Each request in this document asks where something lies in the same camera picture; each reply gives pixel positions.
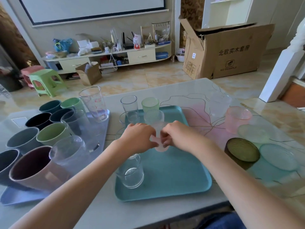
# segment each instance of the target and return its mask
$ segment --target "stool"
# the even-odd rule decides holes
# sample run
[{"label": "stool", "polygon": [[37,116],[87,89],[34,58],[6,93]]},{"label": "stool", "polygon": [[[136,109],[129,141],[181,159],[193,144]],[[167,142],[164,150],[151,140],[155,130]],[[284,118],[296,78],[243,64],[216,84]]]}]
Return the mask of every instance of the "stool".
[{"label": "stool", "polygon": [[[59,81],[53,80],[53,76],[56,77]],[[54,97],[56,96],[55,92],[58,89],[62,87],[67,88],[62,78],[53,69],[43,69],[36,71],[30,74],[30,80],[39,96],[40,94],[47,94],[48,96]],[[35,81],[40,82],[42,86],[37,86]]]},{"label": "stool", "polygon": [[43,66],[39,66],[39,65],[34,65],[34,66],[29,66],[27,68],[24,68],[24,69],[21,69],[21,74],[25,80],[25,82],[27,83],[27,85],[30,87],[30,88],[34,88],[31,80],[30,80],[30,74],[36,72],[36,71],[39,71],[39,70],[42,70],[44,69]]}]

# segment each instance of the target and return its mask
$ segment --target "hand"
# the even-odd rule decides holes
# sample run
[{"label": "hand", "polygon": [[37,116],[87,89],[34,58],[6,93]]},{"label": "hand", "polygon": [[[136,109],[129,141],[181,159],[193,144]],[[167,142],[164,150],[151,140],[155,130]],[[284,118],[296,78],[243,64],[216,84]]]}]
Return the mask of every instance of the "hand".
[{"label": "hand", "polygon": [[148,149],[159,146],[157,142],[149,140],[151,135],[156,136],[156,131],[150,125],[143,123],[129,124],[117,141],[132,156],[133,154],[143,153]]},{"label": "hand", "polygon": [[197,151],[201,142],[211,142],[210,139],[179,121],[167,124],[161,130],[160,137],[163,147],[171,145],[189,153]]}]

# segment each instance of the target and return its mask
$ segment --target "drawer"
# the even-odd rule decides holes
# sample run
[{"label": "drawer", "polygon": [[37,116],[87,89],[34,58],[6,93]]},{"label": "drawer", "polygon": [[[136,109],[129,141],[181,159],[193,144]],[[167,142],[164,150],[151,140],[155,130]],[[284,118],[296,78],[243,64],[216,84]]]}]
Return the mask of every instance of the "drawer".
[{"label": "drawer", "polygon": [[67,59],[67,60],[59,61],[63,70],[67,70],[67,71],[75,71],[75,68],[85,64],[86,62],[90,64],[89,58]]},{"label": "drawer", "polygon": [[127,52],[129,64],[149,62],[156,60],[156,50],[140,50]]}]

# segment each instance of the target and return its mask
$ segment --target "teal tray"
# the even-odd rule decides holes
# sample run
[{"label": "teal tray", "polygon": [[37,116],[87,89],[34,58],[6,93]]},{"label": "teal tray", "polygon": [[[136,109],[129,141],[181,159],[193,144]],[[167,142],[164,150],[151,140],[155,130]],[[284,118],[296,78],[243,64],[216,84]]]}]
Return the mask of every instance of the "teal tray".
[{"label": "teal tray", "polygon": [[[164,121],[178,120],[188,125],[179,106],[160,107]],[[143,110],[139,110],[140,122],[144,122]],[[121,201],[135,201],[174,195],[205,192],[212,179],[207,168],[192,154],[170,146],[165,152],[155,149],[140,154],[144,180],[135,189],[126,188],[116,177],[115,195]]]}]

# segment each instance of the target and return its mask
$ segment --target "forearm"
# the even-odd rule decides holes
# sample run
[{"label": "forearm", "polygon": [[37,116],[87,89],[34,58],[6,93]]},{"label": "forearm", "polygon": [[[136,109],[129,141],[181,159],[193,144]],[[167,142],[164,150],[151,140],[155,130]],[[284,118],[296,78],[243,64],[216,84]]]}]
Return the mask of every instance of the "forearm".
[{"label": "forearm", "polygon": [[90,165],[18,220],[13,229],[70,229],[89,207],[112,173],[128,158],[111,143]]},{"label": "forearm", "polygon": [[248,229],[304,228],[298,215],[213,142],[197,142],[192,153],[211,172]]}]

